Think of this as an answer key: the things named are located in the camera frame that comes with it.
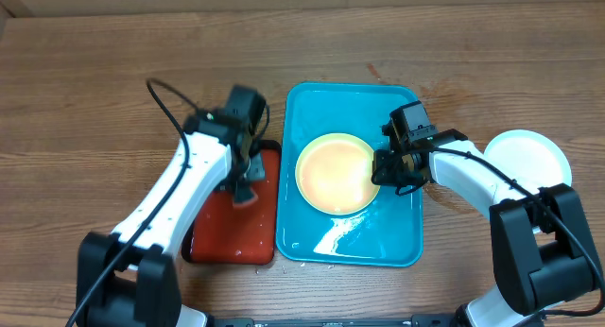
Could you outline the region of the hourglass green red sponge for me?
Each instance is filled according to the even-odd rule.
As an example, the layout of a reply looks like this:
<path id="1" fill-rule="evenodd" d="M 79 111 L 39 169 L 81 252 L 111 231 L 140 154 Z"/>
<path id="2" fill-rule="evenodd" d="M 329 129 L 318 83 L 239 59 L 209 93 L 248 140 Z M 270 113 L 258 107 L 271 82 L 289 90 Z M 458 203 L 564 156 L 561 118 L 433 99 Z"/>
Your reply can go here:
<path id="1" fill-rule="evenodd" d="M 233 192 L 233 207 L 235 209 L 251 206 L 258 195 L 251 187 L 237 188 Z"/>

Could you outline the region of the light blue plate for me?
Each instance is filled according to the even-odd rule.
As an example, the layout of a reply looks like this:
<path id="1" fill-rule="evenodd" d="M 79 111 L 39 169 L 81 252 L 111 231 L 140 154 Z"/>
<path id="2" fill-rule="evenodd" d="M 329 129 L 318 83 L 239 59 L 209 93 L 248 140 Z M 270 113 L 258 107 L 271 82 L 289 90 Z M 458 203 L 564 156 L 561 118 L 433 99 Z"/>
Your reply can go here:
<path id="1" fill-rule="evenodd" d="M 537 187 L 572 185 L 571 166 L 563 151 L 538 132 L 514 129 L 500 133 L 488 143 L 484 156 L 518 181 Z"/>

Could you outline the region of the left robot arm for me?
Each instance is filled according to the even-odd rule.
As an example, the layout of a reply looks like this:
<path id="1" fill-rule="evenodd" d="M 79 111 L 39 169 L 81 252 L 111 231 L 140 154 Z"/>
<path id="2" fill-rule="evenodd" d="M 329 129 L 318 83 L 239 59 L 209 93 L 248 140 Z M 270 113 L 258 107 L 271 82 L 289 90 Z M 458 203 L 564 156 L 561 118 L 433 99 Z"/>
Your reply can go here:
<path id="1" fill-rule="evenodd" d="M 259 143 L 267 101 L 235 85 L 221 108 L 195 108 L 172 124 L 179 145 L 137 208 L 109 234 L 89 232 L 78 250 L 76 307 L 70 326 L 211 326 L 211 316 L 182 303 L 175 259 L 206 200 L 226 191 L 233 206 L 258 196 L 265 178 Z"/>

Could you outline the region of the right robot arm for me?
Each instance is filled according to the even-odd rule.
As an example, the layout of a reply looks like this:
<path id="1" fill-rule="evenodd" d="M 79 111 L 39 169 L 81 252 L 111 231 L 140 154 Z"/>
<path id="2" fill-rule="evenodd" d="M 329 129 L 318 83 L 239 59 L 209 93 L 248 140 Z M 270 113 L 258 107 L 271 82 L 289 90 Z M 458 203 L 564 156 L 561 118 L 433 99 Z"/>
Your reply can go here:
<path id="1" fill-rule="evenodd" d="M 596 245 L 562 151 L 543 135 L 511 130 L 480 152 L 455 129 L 438 131 L 424 105 L 392 111 L 375 151 L 372 183 L 398 196 L 429 182 L 464 198 L 490 223 L 494 287 L 453 314 L 414 315 L 413 326 L 541 326 L 548 316 L 590 317 L 561 303 L 604 291 Z"/>

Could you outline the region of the yellow plate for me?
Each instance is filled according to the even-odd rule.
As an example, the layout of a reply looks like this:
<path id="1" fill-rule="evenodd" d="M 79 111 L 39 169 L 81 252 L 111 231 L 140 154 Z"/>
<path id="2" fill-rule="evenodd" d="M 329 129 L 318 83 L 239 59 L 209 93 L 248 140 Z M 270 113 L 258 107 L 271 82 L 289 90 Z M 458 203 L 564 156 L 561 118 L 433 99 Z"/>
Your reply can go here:
<path id="1" fill-rule="evenodd" d="M 371 181 L 373 149 L 347 133 L 328 133 L 311 141 L 295 167 L 299 192 L 328 215 L 350 215 L 373 202 L 380 187 Z"/>

